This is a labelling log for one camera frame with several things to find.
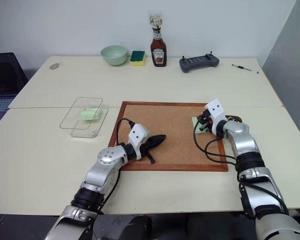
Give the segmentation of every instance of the wooden frame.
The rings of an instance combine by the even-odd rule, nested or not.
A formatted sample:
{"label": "wooden frame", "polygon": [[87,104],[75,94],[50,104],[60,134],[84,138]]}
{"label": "wooden frame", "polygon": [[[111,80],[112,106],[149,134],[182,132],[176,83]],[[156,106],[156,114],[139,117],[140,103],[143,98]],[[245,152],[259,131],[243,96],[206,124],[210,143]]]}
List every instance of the wooden frame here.
{"label": "wooden frame", "polygon": [[[202,107],[206,103],[177,103],[177,102],[140,102],[140,101],[123,101],[115,126],[119,120],[124,117],[127,105],[148,105],[148,106],[189,106]],[[114,127],[108,147],[113,147],[116,144],[116,127]],[[218,141],[218,150],[220,154],[225,154],[225,149],[222,141]],[[221,161],[225,161],[225,157],[220,157]],[[222,164],[126,164],[122,167],[123,171],[209,171],[209,172],[227,172],[228,165]]]}

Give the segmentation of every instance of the black controller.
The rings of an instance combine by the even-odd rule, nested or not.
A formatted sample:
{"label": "black controller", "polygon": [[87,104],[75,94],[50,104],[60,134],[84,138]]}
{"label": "black controller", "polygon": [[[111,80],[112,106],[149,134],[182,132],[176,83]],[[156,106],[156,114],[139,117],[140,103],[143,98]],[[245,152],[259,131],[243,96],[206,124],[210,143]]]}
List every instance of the black controller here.
{"label": "black controller", "polygon": [[212,51],[210,54],[206,54],[204,56],[197,56],[192,58],[182,58],[179,60],[180,67],[184,73],[189,72],[191,69],[198,69],[202,67],[216,67],[218,66],[220,60],[212,55]]}

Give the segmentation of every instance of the laptop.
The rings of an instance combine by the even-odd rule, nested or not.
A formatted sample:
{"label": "laptop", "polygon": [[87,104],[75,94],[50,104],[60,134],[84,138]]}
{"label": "laptop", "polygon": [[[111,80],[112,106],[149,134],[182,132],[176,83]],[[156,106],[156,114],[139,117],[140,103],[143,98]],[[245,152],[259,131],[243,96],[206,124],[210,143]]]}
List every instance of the laptop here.
{"label": "laptop", "polygon": [[0,119],[28,79],[12,52],[0,53]]}

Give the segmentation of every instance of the pen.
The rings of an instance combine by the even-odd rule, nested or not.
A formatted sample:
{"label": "pen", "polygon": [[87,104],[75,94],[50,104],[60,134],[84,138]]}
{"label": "pen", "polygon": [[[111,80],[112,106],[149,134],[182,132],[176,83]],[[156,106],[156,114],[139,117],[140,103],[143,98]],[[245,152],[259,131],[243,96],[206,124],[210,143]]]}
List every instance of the pen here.
{"label": "pen", "polygon": [[254,72],[254,73],[256,73],[256,74],[259,73],[259,71],[252,70],[252,69],[248,69],[248,68],[245,68],[245,67],[240,66],[240,65],[232,64],[232,66],[234,66],[234,67],[236,67],[236,68],[239,68],[239,69],[245,69],[245,70],[248,70],[248,71],[250,71],[250,72]]}

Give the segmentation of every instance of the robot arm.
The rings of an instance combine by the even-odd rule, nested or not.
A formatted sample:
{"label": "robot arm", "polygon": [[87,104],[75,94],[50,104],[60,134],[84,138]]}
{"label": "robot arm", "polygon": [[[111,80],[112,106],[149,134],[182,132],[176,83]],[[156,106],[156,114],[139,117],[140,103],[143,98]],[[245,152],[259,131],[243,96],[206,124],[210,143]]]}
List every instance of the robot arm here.
{"label": "robot arm", "polygon": [[265,167],[247,124],[228,121],[218,99],[205,106],[203,116],[211,118],[211,131],[227,139],[235,157],[235,169],[243,210],[255,219],[259,240],[300,240],[300,225],[289,216],[283,197]]}
{"label": "robot arm", "polygon": [[165,137],[149,137],[149,132],[143,125],[133,124],[128,144],[103,149],[70,205],[65,207],[45,240],[91,240],[93,224],[97,216],[103,214],[101,209],[119,179],[120,168],[129,160],[139,160],[144,155],[151,156],[148,150],[160,144]]}

